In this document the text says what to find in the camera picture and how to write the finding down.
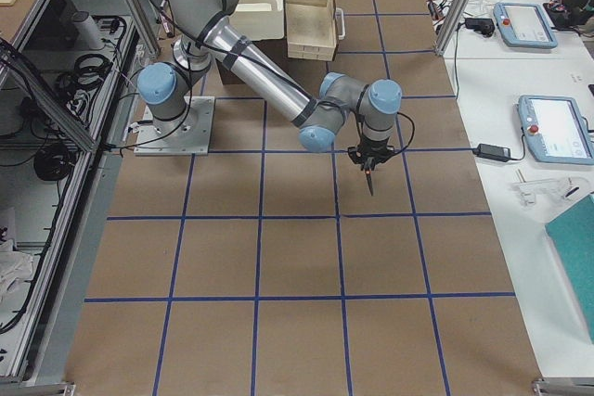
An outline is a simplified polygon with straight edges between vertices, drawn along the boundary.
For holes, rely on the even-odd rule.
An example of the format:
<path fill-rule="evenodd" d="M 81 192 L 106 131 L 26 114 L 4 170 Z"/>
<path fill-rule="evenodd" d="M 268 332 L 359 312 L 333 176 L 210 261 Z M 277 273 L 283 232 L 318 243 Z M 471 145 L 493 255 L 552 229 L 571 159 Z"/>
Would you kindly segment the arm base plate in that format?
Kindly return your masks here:
<path fill-rule="evenodd" d="M 138 156 L 186 156 L 209 153 L 215 98 L 186 96 L 188 110 L 173 121 L 159 121 L 145 106 L 143 120 L 137 134 L 134 152 Z"/>

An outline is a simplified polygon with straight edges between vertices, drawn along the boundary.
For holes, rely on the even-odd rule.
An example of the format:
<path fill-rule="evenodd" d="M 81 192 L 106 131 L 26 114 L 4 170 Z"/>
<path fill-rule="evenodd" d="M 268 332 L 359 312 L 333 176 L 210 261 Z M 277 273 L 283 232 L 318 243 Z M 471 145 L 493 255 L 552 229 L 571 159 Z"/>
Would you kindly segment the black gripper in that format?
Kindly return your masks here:
<path fill-rule="evenodd" d="M 372 145 L 361 143 L 356 147 L 348 147 L 347 154 L 355 165 L 375 167 L 378 164 L 385 163 L 394 156 L 394 147 L 383 142 L 380 142 L 378 145 L 375 142 Z"/>

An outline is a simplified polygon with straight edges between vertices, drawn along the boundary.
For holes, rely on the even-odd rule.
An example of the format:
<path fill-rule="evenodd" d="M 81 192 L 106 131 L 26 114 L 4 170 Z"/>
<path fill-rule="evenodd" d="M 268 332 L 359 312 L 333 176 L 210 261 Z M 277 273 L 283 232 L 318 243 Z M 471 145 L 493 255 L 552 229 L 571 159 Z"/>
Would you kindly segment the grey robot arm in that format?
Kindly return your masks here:
<path fill-rule="evenodd" d="M 309 95 L 229 21 L 239 0 L 170 0 L 176 28 L 182 33 L 169 62 L 146 66 L 137 88 L 155 123 L 178 123 L 187 112 L 185 95 L 217 59 L 227 70 L 270 103 L 299 130 L 311 152 L 331 148 L 354 115 L 360 141 L 348 150 L 365 171 L 398 154 L 389 139 L 394 132 L 402 90 L 392 80 L 364 83 L 341 73 L 327 74 L 319 97 Z"/>

